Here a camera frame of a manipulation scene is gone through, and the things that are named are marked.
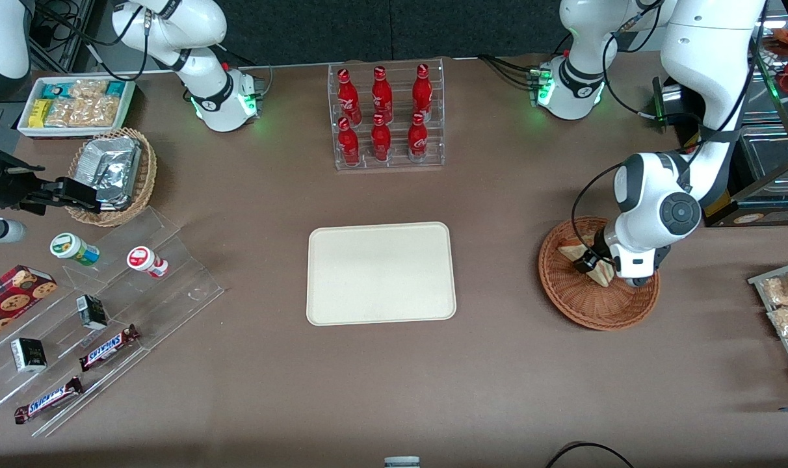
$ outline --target small bottle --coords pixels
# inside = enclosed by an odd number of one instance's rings
[[[414,101],[413,112],[423,114],[423,121],[432,119],[432,82],[429,81],[429,66],[425,63],[417,65],[417,81],[412,88]]]
[[[350,82],[350,74],[346,69],[337,71],[339,79],[339,106],[343,109],[343,114],[349,119],[353,127],[361,124],[362,110],[359,109],[359,93],[356,87]]]
[[[423,125],[423,114],[412,115],[412,127],[408,130],[408,158],[412,163],[422,163],[426,159],[426,141],[429,133]]]
[[[374,66],[374,86],[371,88],[374,97],[374,112],[379,112],[385,118],[386,124],[394,120],[394,95],[391,85],[386,79],[386,69],[383,66]]]
[[[350,129],[350,122],[347,118],[339,118],[339,150],[343,154],[343,160],[347,166],[359,165],[359,139],[356,133]]]
[[[391,131],[388,130],[386,119],[382,113],[374,114],[374,128],[371,130],[371,140],[374,142],[374,157],[385,163],[391,155]]]

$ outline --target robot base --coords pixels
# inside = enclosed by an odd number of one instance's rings
[[[256,79],[251,75],[236,69],[231,69],[227,73],[233,79],[233,92],[218,110],[209,112],[201,109],[192,99],[198,117],[205,122],[207,127],[215,131],[236,130],[251,118],[260,118],[261,116],[263,80],[258,79],[256,82]]]
[[[533,107],[543,107],[549,110],[557,118],[578,120],[587,116],[590,110],[599,103],[605,83],[599,86],[595,95],[575,97],[573,92],[564,85],[558,73],[558,67],[564,60],[564,57],[555,57],[551,62],[539,65],[538,76],[527,74],[527,82],[531,86],[539,86],[538,89],[531,89],[530,104]]]

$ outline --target round wicker basket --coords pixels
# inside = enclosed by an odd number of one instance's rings
[[[601,217],[576,219],[582,236],[592,236],[607,223]],[[595,330],[622,330],[642,322],[657,304],[659,273],[639,288],[630,287],[620,278],[602,287],[576,272],[558,251],[560,243],[575,238],[570,221],[565,221],[549,232],[539,251],[539,278],[553,304],[573,322]]]
[[[80,210],[79,208],[67,207],[70,216],[76,221],[102,226],[103,228],[111,228],[112,226],[119,226],[128,222],[147,207],[148,201],[151,199],[151,192],[154,190],[154,177],[157,175],[157,157],[154,155],[154,148],[151,148],[151,145],[148,144],[148,140],[145,136],[142,136],[142,133],[131,128],[109,131],[94,137],[94,140],[120,136],[135,138],[142,145],[142,154],[140,155],[137,178],[131,196],[131,205],[123,211],[102,211],[99,214],[88,213],[88,211]],[[76,151],[76,157],[70,163],[69,177],[73,177],[74,173],[76,173],[76,165],[79,164],[82,148]]]

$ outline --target coca-cola bottle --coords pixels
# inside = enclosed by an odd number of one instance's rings
[[[359,139],[347,118],[339,118],[339,150],[347,166],[359,165]]]
[[[374,112],[381,113],[386,124],[390,124],[394,120],[394,97],[383,66],[374,66],[374,86],[371,88],[371,95],[374,97]]]
[[[422,163],[426,159],[426,141],[429,133],[423,125],[423,114],[412,115],[412,127],[408,130],[408,158],[412,163]]]
[[[339,79],[339,106],[343,109],[343,114],[349,119],[350,124],[355,127],[362,122],[362,111],[359,110],[359,93],[350,82],[350,74],[346,69],[337,71],[337,78]]]
[[[413,112],[423,114],[423,121],[432,119],[432,82],[429,81],[429,66],[425,63],[417,65],[417,80],[412,87],[414,101]]]
[[[371,141],[374,142],[374,157],[380,162],[388,161],[391,153],[391,131],[386,125],[385,116],[381,112],[374,114],[374,128],[371,130]]]

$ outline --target snickers bar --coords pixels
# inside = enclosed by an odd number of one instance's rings
[[[111,340],[105,341],[102,346],[98,347],[95,350],[92,350],[90,354],[85,357],[79,358],[79,364],[82,365],[82,372],[90,371],[94,365],[104,362],[106,359],[110,358],[114,353],[120,350],[126,344],[131,343],[132,341],[139,338],[139,332],[133,325],[129,325],[129,327],[124,328],[120,334],[116,335],[116,337],[111,338]]]
[[[70,382],[46,394],[40,399],[35,400],[35,402],[27,406],[20,406],[16,409],[16,424],[27,423],[27,421],[31,420],[31,418],[38,415],[41,411],[57,406],[58,403],[64,402],[64,400],[82,393],[85,393],[85,389],[82,388],[82,382],[79,381],[79,377],[73,377],[70,379]]]

